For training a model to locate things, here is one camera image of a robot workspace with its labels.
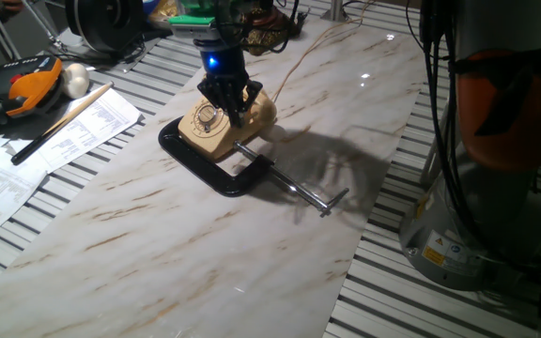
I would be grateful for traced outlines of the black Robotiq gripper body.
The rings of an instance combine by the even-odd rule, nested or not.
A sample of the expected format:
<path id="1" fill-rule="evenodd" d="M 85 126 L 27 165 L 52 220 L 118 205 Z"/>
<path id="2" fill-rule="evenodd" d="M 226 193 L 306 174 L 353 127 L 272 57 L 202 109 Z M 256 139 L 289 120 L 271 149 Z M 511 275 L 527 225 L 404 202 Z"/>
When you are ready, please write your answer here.
<path id="1" fill-rule="evenodd" d="M 243 51 L 238 44 L 225 43 L 221 39 L 195 39 L 193 44 L 200 52 L 207 74 L 243 82 L 249 79 Z"/>

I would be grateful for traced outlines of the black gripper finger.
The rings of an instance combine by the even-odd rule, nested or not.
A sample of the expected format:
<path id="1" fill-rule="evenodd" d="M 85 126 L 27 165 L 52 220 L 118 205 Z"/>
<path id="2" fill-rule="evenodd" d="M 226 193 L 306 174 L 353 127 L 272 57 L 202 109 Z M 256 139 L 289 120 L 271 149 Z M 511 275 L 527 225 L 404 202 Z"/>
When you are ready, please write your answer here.
<path id="1" fill-rule="evenodd" d="M 243 127 L 245 124 L 245 114 L 252 108 L 255 99 L 263 88 L 263 84 L 257 81 L 248 80 L 245 91 L 241 92 L 237 100 L 237 110 L 235 126 Z"/>
<path id="2" fill-rule="evenodd" d="M 201 94 L 222 110 L 234 128 L 241 127 L 241 84 L 234 79 L 206 75 L 197 85 Z"/>

